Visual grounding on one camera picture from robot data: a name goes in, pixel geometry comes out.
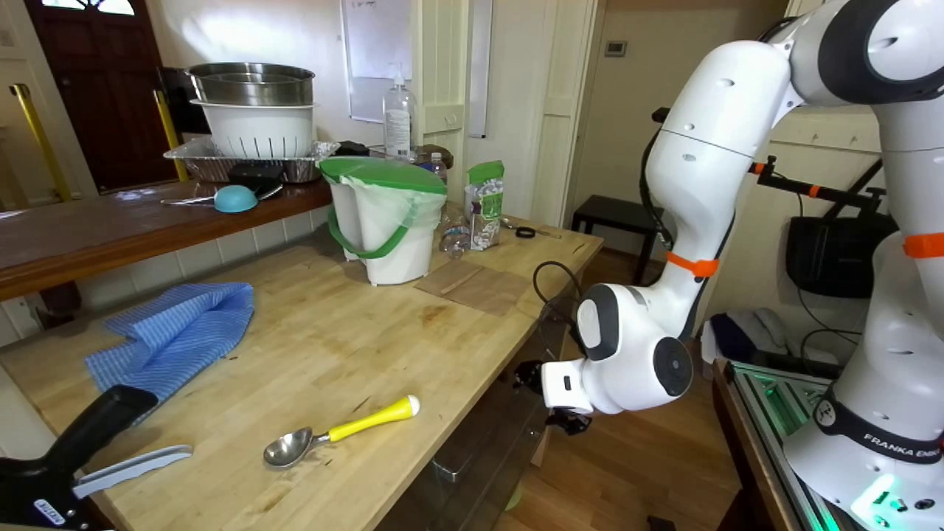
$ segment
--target wooden shelf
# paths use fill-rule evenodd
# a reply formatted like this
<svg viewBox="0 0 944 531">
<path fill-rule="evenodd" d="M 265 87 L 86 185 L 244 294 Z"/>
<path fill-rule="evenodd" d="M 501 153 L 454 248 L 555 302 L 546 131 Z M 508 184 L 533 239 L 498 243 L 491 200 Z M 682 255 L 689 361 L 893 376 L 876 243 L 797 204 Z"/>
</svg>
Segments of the wooden shelf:
<svg viewBox="0 0 944 531">
<path fill-rule="evenodd" d="M 165 198 L 211 196 L 221 185 L 175 182 L 0 213 L 0 300 L 187 248 L 323 207 L 328 185 L 286 186 L 241 214 L 210 206 L 161 205 Z"/>
</svg>

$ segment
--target metal bowl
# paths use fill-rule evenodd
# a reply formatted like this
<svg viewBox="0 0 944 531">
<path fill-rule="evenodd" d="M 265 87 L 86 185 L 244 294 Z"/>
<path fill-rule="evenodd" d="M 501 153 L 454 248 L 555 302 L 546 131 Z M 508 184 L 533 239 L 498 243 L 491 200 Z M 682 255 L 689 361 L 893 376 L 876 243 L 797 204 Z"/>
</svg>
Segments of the metal bowl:
<svg viewBox="0 0 944 531">
<path fill-rule="evenodd" d="M 263 62 L 210 62 L 187 69 L 206 103 L 252 107 L 311 105 L 314 73 Z"/>
</svg>

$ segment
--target doorway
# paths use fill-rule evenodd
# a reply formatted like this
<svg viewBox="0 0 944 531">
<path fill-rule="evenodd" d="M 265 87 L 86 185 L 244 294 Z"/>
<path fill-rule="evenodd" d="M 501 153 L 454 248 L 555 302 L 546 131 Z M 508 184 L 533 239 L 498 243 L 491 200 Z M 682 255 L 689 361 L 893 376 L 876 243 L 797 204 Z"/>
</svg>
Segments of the doorway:
<svg viewBox="0 0 944 531">
<path fill-rule="evenodd" d="M 175 180 L 144 0 L 24 0 L 99 193 Z"/>
</svg>

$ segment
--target blue cloth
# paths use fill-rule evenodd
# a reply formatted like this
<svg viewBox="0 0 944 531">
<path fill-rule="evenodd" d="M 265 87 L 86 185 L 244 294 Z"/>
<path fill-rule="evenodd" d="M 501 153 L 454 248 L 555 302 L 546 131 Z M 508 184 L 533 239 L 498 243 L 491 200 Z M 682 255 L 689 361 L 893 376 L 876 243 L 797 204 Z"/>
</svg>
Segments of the blue cloth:
<svg viewBox="0 0 944 531">
<path fill-rule="evenodd" d="M 184 284 L 105 321 L 128 341 L 85 358 L 98 389 L 131 385 L 164 403 L 243 338 L 252 317 L 247 283 Z"/>
</svg>

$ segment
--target plastic water bottle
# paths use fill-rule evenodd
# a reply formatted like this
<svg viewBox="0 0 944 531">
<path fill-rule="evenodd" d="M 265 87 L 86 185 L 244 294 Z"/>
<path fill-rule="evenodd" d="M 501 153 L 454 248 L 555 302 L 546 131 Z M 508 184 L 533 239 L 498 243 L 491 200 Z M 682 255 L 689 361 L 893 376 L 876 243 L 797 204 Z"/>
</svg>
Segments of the plastic water bottle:
<svg viewBox="0 0 944 531">
<path fill-rule="evenodd" d="M 383 97 L 383 147 L 387 159 L 412 163 L 416 160 L 413 139 L 416 96 L 407 90 L 402 73 L 394 77 L 394 87 Z"/>
<path fill-rule="evenodd" d="M 447 185 L 447 176 L 446 176 L 446 163 L 443 162 L 442 153 L 433 153 L 432 161 L 430 162 L 430 171 L 439 176 L 439 179 L 443 180 L 443 184 Z"/>
</svg>

